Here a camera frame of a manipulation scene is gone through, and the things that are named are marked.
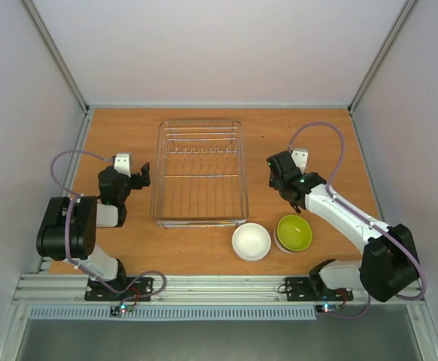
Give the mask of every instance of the gray floor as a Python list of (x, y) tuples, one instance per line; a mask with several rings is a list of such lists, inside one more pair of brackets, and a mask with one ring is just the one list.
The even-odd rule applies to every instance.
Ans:
[(18, 360), (421, 359), (405, 307), (373, 307), (360, 320), (30, 320)]

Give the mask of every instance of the wire basket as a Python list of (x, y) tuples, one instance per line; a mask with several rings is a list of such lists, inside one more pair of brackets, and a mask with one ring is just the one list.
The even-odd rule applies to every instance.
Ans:
[(249, 216), (236, 120), (160, 124), (150, 213), (164, 227), (236, 226)]

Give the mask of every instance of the white wall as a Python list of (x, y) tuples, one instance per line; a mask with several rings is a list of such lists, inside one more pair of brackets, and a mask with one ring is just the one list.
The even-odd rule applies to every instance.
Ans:
[(18, 0), (0, 0), (0, 329), (56, 187), (53, 155), (70, 147), (78, 105)]
[(438, 3), (421, 0), (356, 111), (380, 205), (411, 230), (438, 330)]
[(88, 103), (349, 105), (404, 0), (35, 0)]

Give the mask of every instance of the white bracket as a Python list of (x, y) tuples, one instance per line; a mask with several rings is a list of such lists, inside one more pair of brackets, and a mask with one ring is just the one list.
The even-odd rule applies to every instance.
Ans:
[(324, 266), (319, 272), (322, 281), (329, 290), (338, 288), (352, 288), (362, 290), (359, 268), (361, 261), (333, 261)]
[(121, 174), (131, 176), (131, 154), (130, 153), (117, 153), (115, 156), (115, 162), (113, 163), (113, 169)]
[(97, 203), (97, 228), (115, 227), (119, 224), (119, 209), (114, 205)]
[(291, 156), (295, 165), (301, 170), (302, 173), (305, 173), (307, 158), (309, 156), (307, 149), (295, 148), (292, 151)]

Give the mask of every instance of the cable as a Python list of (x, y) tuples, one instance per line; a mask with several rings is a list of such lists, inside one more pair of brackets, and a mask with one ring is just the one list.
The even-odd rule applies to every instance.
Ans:
[(120, 308), (122, 307), (122, 305), (123, 305), (124, 303), (126, 303), (127, 301), (131, 301), (132, 299), (135, 300), (134, 305), (132, 306), (132, 309), (133, 309), (133, 308), (135, 307), (135, 305), (137, 304), (138, 299), (140, 298), (140, 292), (139, 292), (135, 287), (130, 287), (130, 290), (132, 290), (132, 291), (134, 291), (135, 293), (137, 293), (137, 295), (136, 295), (136, 296), (129, 296), (129, 297), (125, 297), (124, 299), (121, 299), (121, 300), (120, 300), (120, 303), (119, 303), (119, 307), (120, 307)]
[(362, 308), (362, 311), (359, 312), (358, 314), (353, 315), (353, 316), (345, 316), (345, 315), (335, 314), (333, 312), (328, 312), (327, 314), (322, 313), (322, 314), (327, 315), (327, 316), (331, 316), (333, 318), (338, 318), (340, 320), (357, 320), (358, 318), (363, 317), (367, 312), (369, 312), (371, 302), (372, 302), (372, 297), (369, 295), (367, 297), (367, 304), (364, 306), (364, 308)]
[(87, 152), (85, 150), (65, 150), (59, 154), (57, 154), (53, 159), (52, 162), (50, 163), (50, 175), (52, 176), (53, 181), (65, 192), (68, 192), (70, 194), (73, 194), (75, 196), (75, 198), (70, 198), (70, 203), (68, 203), (68, 208), (67, 208), (67, 214), (65, 215), (65, 256), (67, 258), (67, 261), (71, 264), (74, 265), (75, 267), (77, 267), (79, 270), (81, 270), (84, 274), (88, 275), (92, 280), (97, 280), (98, 282), (100, 282), (103, 286), (105, 286), (106, 288), (108, 288), (111, 292), (121, 295), (122, 293), (126, 292), (130, 287), (132, 287), (134, 285), (134, 283), (139, 279), (142, 278), (143, 276), (146, 275), (158, 275), (162, 278), (162, 285), (160, 286), (160, 288), (156, 291), (153, 291), (151, 293), (147, 293), (146, 295), (139, 295), (139, 298), (142, 297), (151, 297), (154, 295), (159, 294), (161, 291), (163, 291), (165, 289), (165, 287), (167, 286), (167, 278), (165, 277), (165, 275), (159, 271), (147, 271), (147, 272), (142, 272), (140, 273), (137, 277), (135, 277), (128, 285), (126, 288), (124, 288), (121, 291), (115, 290), (111, 285), (109, 285), (103, 278), (99, 277), (98, 275), (94, 274), (93, 272), (91, 272), (90, 270), (88, 270), (86, 267), (80, 265), (78, 262), (75, 262), (72, 258), (71, 258), (71, 253), (70, 253), (70, 223), (71, 223), (71, 215), (74, 209), (74, 205), (75, 202), (80, 198), (80, 194), (74, 192), (73, 190), (70, 190), (69, 188), (65, 187), (63, 184), (61, 184), (59, 182), (59, 180), (56, 178), (55, 174), (53, 173), (53, 166), (55, 165), (55, 162), (57, 161), (58, 158), (60, 158), (61, 156), (64, 156), (65, 154), (70, 154), (70, 153), (80, 153), (80, 154), (86, 154), (88, 156), (93, 156), (97, 159), (103, 160), (105, 162), (111, 162), (112, 159), (109, 158), (104, 158), (103, 156), (99, 156), (97, 154), (91, 153), (91, 152)]
[[(328, 128), (331, 128), (332, 130), (334, 130), (337, 135), (339, 135), (339, 139), (340, 139), (340, 155), (339, 155), (339, 159), (337, 160), (337, 164), (334, 168), (334, 170), (332, 171), (331, 176), (328, 179), (327, 185), (325, 187), (327, 194), (333, 198), (333, 193), (331, 191), (331, 187), (332, 187), (332, 182), (337, 174), (337, 171), (339, 170), (340, 166), (342, 165), (343, 159), (344, 159), (344, 152), (345, 152), (345, 148), (346, 148), (346, 142), (344, 140), (344, 136), (342, 134), (342, 132), (333, 124), (330, 123), (326, 123), (326, 122), (312, 122), (312, 123), (308, 123), (305, 126), (302, 126), (299, 128), (299, 130), (296, 131), (296, 133), (292, 136), (290, 142), (288, 143), (288, 150), (292, 150), (293, 147), (293, 143), (296, 139), (296, 137), (305, 129), (311, 127), (311, 126), (327, 126)], [(367, 225), (370, 224), (369, 220), (365, 217), (363, 217), (361, 214), (359, 214), (355, 209), (349, 207), (346, 203), (342, 202), (340, 199), (335, 199), (335, 202), (337, 202), (338, 205), (340, 205), (342, 208), (346, 209), (349, 213), (354, 214), (359, 220), (361, 220), (362, 222), (366, 223)], [(419, 299), (422, 299), (424, 297), (424, 294), (426, 293), (426, 289), (427, 289), (427, 281), (426, 281), (426, 277), (424, 274), (424, 271), (422, 270), (421, 265), (419, 265), (419, 262), (417, 261), (417, 259), (415, 259), (415, 257), (401, 244), (399, 243), (399, 241), (397, 241), (394, 237), (392, 237), (391, 235), (389, 235), (385, 230), (379, 228), (378, 226), (376, 226), (375, 224), (372, 225), (372, 228), (375, 229), (377, 232), (379, 232), (381, 235), (383, 235), (384, 237), (386, 237), (394, 246), (396, 246), (397, 248), (399, 248), (399, 250), (402, 251), (402, 253), (404, 253), (406, 255), (406, 257), (409, 259), (409, 261), (414, 265), (415, 269), (417, 270), (419, 277), (421, 278), (421, 290), (419, 292), (419, 294), (417, 296), (402, 296), (397, 294), (396, 297), (399, 299), (405, 299), (408, 301), (416, 301)]]
[(285, 284), (281, 284), (280, 286), (277, 287), (277, 293), (280, 293), (281, 295), (284, 295), (287, 293), (287, 286)]
[(133, 309), (135, 307), (135, 305), (137, 304), (138, 299), (140, 298), (140, 292), (135, 287), (130, 287), (130, 289), (137, 293), (137, 297), (135, 298), (134, 304), (132, 305), (132, 309)]
[(71, 149), (71, 150), (64, 150), (63, 152), (58, 153), (55, 158), (52, 159), (52, 162), (50, 163), (50, 175), (52, 176), (53, 181), (56, 183), (57, 186), (60, 187), (61, 190), (64, 190), (67, 193), (73, 194), (76, 197), (80, 197), (80, 194), (77, 192), (74, 192), (73, 190), (70, 190), (69, 188), (65, 187), (63, 184), (60, 183), (60, 181), (56, 178), (55, 173), (53, 172), (53, 166), (55, 165), (55, 162), (65, 154), (73, 154), (73, 153), (79, 153), (79, 154), (86, 154), (87, 156), (93, 156), (94, 158), (103, 160), (105, 162), (113, 162), (112, 158), (104, 158), (103, 156), (99, 156), (92, 152), (87, 152), (86, 150), (77, 150), (77, 149)]
[(346, 296), (346, 294), (344, 293), (344, 291), (342, 291), (340, 288), (338, 288), (337, 290), (335, 290), (337, 293), (339, 293), (341, 296), (342, 296), (342, 298), (343, 298), (343, 302), (342, 302), (342, 305), (341, 306), (339, 306), (339, 309), (340, 310), (342, 310), (344, 307), (346, 307), (346, 305), (347, 305), (347, 296)]

